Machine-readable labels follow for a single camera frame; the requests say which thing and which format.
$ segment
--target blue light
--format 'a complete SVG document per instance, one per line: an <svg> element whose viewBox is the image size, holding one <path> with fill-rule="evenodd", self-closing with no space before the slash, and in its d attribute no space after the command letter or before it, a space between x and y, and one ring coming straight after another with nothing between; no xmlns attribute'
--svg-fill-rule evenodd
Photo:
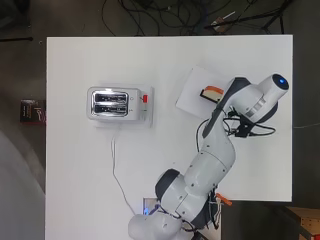
<svg viewBox="0 0 320 240"><path fill-rule="evenodd" d="M149 208L145 208L144 211L143 211L143 214L144 215L149 215Z"/></svg>

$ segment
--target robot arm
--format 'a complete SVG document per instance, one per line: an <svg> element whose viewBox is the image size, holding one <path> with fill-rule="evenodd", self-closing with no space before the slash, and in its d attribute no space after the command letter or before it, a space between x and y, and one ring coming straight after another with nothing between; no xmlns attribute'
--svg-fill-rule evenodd
<svg viewBox="0 0 320 240"><path fill-rule="evenodd" d="M203 130L202 148L186 174L169 169L156 184L157 198L169 214L158 211L154 216L143 216L144 221L138 221L141 217L136 215L130 221L129 235L135 240L179 239L181 219L198 229L210 222L217 206L209 204L209 193L217 188L235 161L234 147L223 127L226 112L233 106L249 121L264 122L275 113L278 100L288 89L288 82L278 74L259 85L251 84L246 78L232 80Z"/></svg>

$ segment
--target red button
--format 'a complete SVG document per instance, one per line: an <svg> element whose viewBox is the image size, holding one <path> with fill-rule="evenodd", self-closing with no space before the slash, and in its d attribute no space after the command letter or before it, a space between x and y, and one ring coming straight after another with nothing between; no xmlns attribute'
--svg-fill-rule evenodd
<svg viewBox="0 0 320 240"><path fill-rule="evenodd" d="M143 100L142 100L144 103L147 103L148 102L148 95L143 95Z"/></svg>

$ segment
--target dark floor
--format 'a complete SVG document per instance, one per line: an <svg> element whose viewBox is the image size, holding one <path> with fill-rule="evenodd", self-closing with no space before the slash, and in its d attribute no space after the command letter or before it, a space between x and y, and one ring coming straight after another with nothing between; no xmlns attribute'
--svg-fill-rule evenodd
<svg viewBox="0 0 320 240"><path fill-rule="evenodd" d="M167 6L172 0L157 1ZM226 0L214 0L208 11L224 5ZM264 13L277 8L281 0L259 0L243 16ZM103 0L34 0L28 24L0 31L0 38L33 36L33 42L0 43L0 99L6 107L5 114L22 131L33 146L45 167L45 127L21 126L19 124L19 103L21 99L45 99L46 97L46 37L48 36L111 36L101 21ZM246 0L233 0L225 9L213 14L207 23L218 16L232 11L241 13ZM294 34L294 126L320 122L318 56L320 48L320 1L295 0L285 12L286 33ZM190 7L196 20L197 10ZM157 12L151 14L160 22ZM134 36L137 27L117 1L109 0L104 11L105 20L118 36ZM179 21L170 15L163 15L171 25ZM156 24L147 15L141 14L141 26L146 35L156 35ZM265 20L253 21L261 25ZM165 27L160 22L161 35L179 35L180 29ZM196 29L199 35L211 32ZM272 34L280 33L278 21L271 27ZM265 34L263 31L243 26L234 26L228 34ZM320 127L294 129L293 134L293 202L288 205L320 208ZM222 215L222 239L295 239L290 226L276 217L265 205L253 202L236 202L233 207L224 208Z"/></svg>

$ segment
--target white table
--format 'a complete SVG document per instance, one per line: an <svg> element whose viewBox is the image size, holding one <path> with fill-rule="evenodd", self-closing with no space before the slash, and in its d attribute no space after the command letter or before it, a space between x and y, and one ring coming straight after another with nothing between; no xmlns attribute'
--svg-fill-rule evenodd
<svg viewBox="0 0 320 240"><path fill-rule="evenodd" d="M107 83L155 89L151 129L122 130L117 176L136 212L168 168L185 173L200 119L175 107L198 65L229 81L280 73L291 85L267 122L270 137L232 139L237 159L219 192L230 199L291 201L292 36L49 38L47 47L46 240L129 239L131 218L112 177L114 129L86 117L86 93Z"/></svg>

